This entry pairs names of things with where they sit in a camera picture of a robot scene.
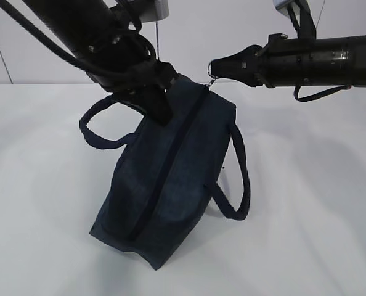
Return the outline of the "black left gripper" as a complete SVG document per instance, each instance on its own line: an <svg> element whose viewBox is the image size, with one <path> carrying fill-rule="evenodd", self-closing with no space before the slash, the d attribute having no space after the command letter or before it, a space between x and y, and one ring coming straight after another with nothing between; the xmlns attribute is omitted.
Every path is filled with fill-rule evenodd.
<svg viewBox="0 0 366 296"><path fill-rule="evenodd" d="M109 93L124 92L138 88L136 105L144 115L161 126L166 126L173 118L163 89L169 89L179 78L179 74L169 62L145 61L130 66L122 62L110 62L107 70L114 70L122 78L99 77L99 85Z"/></svg>

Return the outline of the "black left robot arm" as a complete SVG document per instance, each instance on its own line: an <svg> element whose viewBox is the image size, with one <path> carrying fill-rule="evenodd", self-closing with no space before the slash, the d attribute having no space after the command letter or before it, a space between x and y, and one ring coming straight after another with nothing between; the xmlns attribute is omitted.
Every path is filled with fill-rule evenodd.
<svg viewBox="0 0 366 296"><path fill-rule="evenodd" d="M40 43L109 93L121 94L124 105L166 125L173 111L167 90L177 80L140 31L145 22L169 16L167 1L25 1L27 7L66 46L62 49L9 1L0 9Z"/></svg>

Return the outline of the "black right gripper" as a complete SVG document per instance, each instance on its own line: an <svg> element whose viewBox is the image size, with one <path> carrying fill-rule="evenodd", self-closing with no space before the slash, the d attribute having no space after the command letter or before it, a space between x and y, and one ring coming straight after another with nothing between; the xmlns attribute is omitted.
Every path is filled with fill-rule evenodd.
<svg viewBox="0 0 366 296"><path fill-rule="evenodd" d="M228 57L212 61L212 76L241 82L247 86L267 88L284 87L281 77L272 69L274 50L286 39L286 34L274 33L268 36L265 46L251 45Z"/></svg>

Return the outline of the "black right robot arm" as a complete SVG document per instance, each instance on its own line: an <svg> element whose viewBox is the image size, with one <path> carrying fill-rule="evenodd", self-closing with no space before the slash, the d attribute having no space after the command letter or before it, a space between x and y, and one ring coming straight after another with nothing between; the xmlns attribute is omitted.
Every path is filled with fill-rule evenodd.
<svg viewBox="0 0 366 296"><path fill-rule="evenodd" d="M210 74L250 87L366 88L366 35L305 41L273 34L264 47L252 45L214 59Z"/></svg>

